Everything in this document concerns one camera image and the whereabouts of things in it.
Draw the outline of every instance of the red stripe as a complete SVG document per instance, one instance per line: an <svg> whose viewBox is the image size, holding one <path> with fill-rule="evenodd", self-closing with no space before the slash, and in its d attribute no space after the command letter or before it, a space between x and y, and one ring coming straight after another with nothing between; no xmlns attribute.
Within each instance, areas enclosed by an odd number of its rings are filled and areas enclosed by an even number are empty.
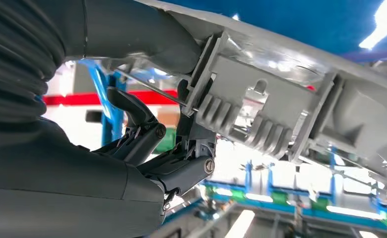
<svg viewBox="0 0 387 238"><path fill-rule="evenodd" d="M176 90L164 90L164 92L173 97L178 96ZM177 105L172 100L153 91L129 91L129 93L137 96L147 105ZM64 106L100 105L97 93L79 93L66 96L47 95L43 97L43 101L47 106L58 106L59 104Z"/></svg>

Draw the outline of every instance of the blue metal frame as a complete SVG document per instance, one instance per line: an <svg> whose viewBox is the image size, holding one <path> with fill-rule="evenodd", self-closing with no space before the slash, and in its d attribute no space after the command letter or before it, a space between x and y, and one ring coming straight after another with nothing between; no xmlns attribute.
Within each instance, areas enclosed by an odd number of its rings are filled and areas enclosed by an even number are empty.
<svg viewBox="0 0 387 238"><path fill-rule="evenodd" d="M231 199L231 197L215 194L213 195L213 199L222 201L222 202L228 202ZM270 202L255 201L250 199L245 199L243 201L240 200L237 202L245 206L253 206L253 207L258 207L263 209L279 211L279 212L288 212L291 214L294 214L295 212L294 206L286 206L286 205L280 205L280 204L275 204ZM369 218L349 216L349 215L324 212L324 211L312 210L312 209L303 209L302 212L303 212L303 215L306 215L306 216L323 218L323 219L338 221L343 223L352 223L360 226L366 226L366 227L387 231L387 226L384 223L382 223L381 221L376 221Z"/></svg>
<svg viewBox="0 0 387 238"><path fill-rule="evenodd" d="M106 90L108 86L113 85L120 90L126 91L126 83L121 83L119 81L119 78L121 77L119 73L115 72L111 75L107 75L103 72L101 67L92 60L83 59L80 60L79 63L85 65L88 68L103 108L103 115L101 120L102 145L106 145L122 137L124 122L124 112L118 108L115 108L107 100Z"/></svg>
<svg viewBox="0 0 387 238"><path fill-rule="evenodd" d="M215 181L209 181L209 180L204 180L202 184L206 186L220 187L224 189L237 190L237 191L242 191L244 193L248 193L252 187L252 168L253 168L252 161L248 161L245 165L245 185L215 182Z"/></svg>
<svg viewBox="0 0 387 238"><path fill-rule="evenodd" d="M332 155L330 158L330 167L334 168L334 165L335 165L335 160L334 160L334 157ZM319 197L327 198L331 201L331 203L333 205L335 205L335 177L334 177L334 175L332 175L330 186L331 186L330 194L329 193L320 193ZM275 187L273 185L272 169L271 169L271 167L269 167L267 193L271 194L273 192L285 192L288 194L293 194L293 195L298 195L298 196L309 196L309 192L305 191L305 190Z"/></svg>

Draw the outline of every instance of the gray robot arm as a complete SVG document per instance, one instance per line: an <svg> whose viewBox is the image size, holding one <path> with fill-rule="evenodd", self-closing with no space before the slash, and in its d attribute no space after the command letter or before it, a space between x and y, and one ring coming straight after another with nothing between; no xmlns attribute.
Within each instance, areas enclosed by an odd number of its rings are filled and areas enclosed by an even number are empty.
<svg viewBox="0 0 387 238"><path fill-rule="evenodd" d="M137 168L163 125L130 95L110 89L115 106L131 112L131 129L94 152L39 118L46 110L40 96L68 59L142 57L189 73L199 54L171 16L131 0L0 0L0 237L129 238L154 231L164 219L164 194L185 192L212 169L212 143L196 157L188 136ZM187 168L195 173L183 180Z"/></svg>

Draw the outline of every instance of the gray plastic part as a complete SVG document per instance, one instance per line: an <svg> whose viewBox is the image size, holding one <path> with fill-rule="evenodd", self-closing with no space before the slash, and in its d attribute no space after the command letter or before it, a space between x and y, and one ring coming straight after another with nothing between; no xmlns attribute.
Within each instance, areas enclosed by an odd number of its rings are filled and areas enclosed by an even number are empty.
<svg viewBox="0 0 387 238"><path fill-rule="evenodd" d="M213 52L218 52L216 45ZM211 54L207 68L200 78L209 79L215 74L214 82L196 114L196 122L207 129L220 133L231 140L241 142L268 155L281 158L292 130L302 111L314 111L315 100L311 91L250 65ZM234 123L249 88L257 87L268 95L267 100L251 125L247 134L236 130ZM195 94L189 95L189 101Z"/></svg>
<svg viewBox="0 0 387 238"><path fill-rule="evenodd" d="M293 145L294 148L290 153L294 154L295 158L303 151L302 147L307 149L306 145L312 149L325 151L329 146L334 146L339 150L355 154L365 160L367 165L373 165L374 168L371 167L371 169L382 172L383 169L379 164L382 164L383 159L387 161L387 76L301 42L220 14L192 10L156 0L138 1L164 9L174 15L197 42L205 42L210 35L224 31L229 36L229 41L219 51L218 58L225 57L301 85L315 85L318 89L327 73L336 72L334 86L320 108L320 113L312 114L308 111L307 117L312 117L308 122L312 122L317 115L315 124L313 127L312 123L303 125L302 135L295 141L298 145ZM287 65L288 70L280 69L279 64ZM215 66L212 65L209 71L213 72L214 69ZM236 74L234 68L225 67L222 70L227 71L226 78L220 79L217 75L209 92L212 96L210 103L218 99L221 100L221 105L226 107L230 105L230 110L234 110L241 106L241 102L236 100L241 100L243 97L237 89L242 88L241 92L244 93L244 84L247 83L244 76L233 77L232 74ZM220 90L219 93L215 93L216 88ZM286 128L294 128L291 122L297 117L294 114L288 114L291 108L280 107L282 103L279 105L274 103L273 105L277 105L274 108L268 107L267 104L273 103L271 98L274 98L270 90L268 93L269 98L263 111L267 110L269 114L263 114L262 121L269 119ZM284 98L277 100L288 102L303 99L303 97L291 95L290 91L284 91L283 96ZM315 100L309 101L307 105L312 105L313 102ZM228 124L221 118L206 117L205 114L207 109L203 109L204 117L197 120L202 121L202 125L207 128L216 127L221 123ZM306 138L310 127L312 127L310 137Z"/></svg>
<svg viewBox="0 0 387 238"><path fill-rule="evenodd" d="M306 119L303 122L303 125L299 131L299 134L296 137L295 143L290 149L290 158L289 158L290 161L297 162L297 159L299 158L303 149L307 145L308 143L307 139L309 138L311 130L314 127L318 114L321 111L321 108L329 94L329 91L333 86L333 81L335 76L336 76L336 73L330 72L330 73L327 73L323 78L322 85L316 92L311 108L308 112L308 115L306 116Z"/></svg>

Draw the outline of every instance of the metal screw head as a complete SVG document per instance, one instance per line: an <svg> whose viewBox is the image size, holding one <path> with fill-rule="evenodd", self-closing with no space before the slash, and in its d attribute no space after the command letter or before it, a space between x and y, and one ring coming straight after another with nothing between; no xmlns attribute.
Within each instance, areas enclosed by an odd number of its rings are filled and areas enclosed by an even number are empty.
<svg viewBox="0 0 387 238"><path fill-rule="evenodd" d="M164 204L164 206L163 206L164 211L169 210L169 208L170 208L170 203Z"/></svg>
<svg viewBox="0 0 387 238"><path fill-rule="evenodd" d="M204 171L210 175L214 171L215 163L213 159L207 159L204 163Z"/></svg>
<svg viewBox="0 0 387 238"><path fill-rule="evenodd" d="M158 125L155 134L158 138L163 138L166 135L166 127L163 124Z"/></svg>

